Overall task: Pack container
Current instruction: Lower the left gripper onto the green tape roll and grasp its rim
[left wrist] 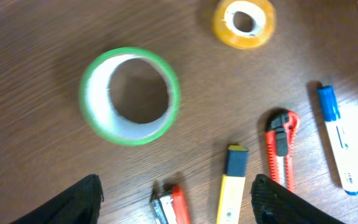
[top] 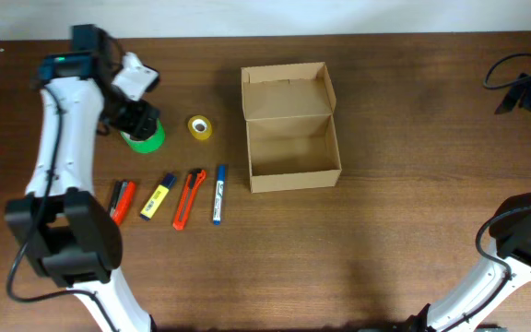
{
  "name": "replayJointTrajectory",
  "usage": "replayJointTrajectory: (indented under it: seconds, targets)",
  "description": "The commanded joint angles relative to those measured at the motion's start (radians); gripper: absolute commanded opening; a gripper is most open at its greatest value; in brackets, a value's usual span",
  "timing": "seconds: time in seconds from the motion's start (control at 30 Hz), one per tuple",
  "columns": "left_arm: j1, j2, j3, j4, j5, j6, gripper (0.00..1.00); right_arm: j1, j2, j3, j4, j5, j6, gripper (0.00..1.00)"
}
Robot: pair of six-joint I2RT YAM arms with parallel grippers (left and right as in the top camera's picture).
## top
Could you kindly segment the green tape roll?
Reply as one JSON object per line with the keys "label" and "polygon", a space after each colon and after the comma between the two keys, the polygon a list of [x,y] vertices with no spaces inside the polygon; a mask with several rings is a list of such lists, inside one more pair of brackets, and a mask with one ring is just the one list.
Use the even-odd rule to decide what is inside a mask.
{"label": "green tape roll", "polygon": [[121,137],[131,150],[141,154],[148,154],[158,150],[165,141],[165,131],[160,120],[156,121],[156,131],[146,140],[134,140],[125,132],[120,132]]}

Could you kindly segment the small yellow tape roll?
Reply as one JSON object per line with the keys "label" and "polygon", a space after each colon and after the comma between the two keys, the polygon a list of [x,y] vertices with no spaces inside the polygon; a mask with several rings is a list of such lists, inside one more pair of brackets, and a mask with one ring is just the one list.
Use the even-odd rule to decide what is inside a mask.
{"label": "small yellow tape roll", "polygon": [[203,115],[195,115],[188,121],[188,129],[197,140],[207,140],[212,135],[212,124]]}

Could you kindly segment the brown cardboard box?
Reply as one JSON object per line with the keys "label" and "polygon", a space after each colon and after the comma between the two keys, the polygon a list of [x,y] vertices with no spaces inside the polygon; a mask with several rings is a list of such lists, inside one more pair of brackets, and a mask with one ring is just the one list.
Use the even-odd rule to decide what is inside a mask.
{"label": "brown cardboard box", "polygon": [[324,62],[241,69],[254,194],[336,185],[336,94]]}

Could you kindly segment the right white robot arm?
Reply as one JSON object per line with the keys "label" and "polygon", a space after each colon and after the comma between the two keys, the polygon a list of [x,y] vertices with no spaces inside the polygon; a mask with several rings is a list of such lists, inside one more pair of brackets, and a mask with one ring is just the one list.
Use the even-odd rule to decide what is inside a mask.
{"label": "right white robot arm", "polygon": [[478,262],[446,296],[411,315],[402,331],[479,331],[481,323],[531,282],[531,192],[504,200],[478,230]]}

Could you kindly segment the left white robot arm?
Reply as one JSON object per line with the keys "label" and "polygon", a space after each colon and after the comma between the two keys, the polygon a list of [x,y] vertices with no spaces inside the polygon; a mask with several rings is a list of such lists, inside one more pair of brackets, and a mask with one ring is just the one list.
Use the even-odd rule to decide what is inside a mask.
{"label": "left white robot arm", "polygon": [[115,128],[149,142],[162,131],[144,101],[159,73],[94,24],[71,29],[70,49],[46,56],[37,71],[43,122],[25,195],[5,208],[19,249],[6,278],[14,302],[74,296],[103,331],[154,331],[121,269],[123,241],[93,188],[95,140]]}

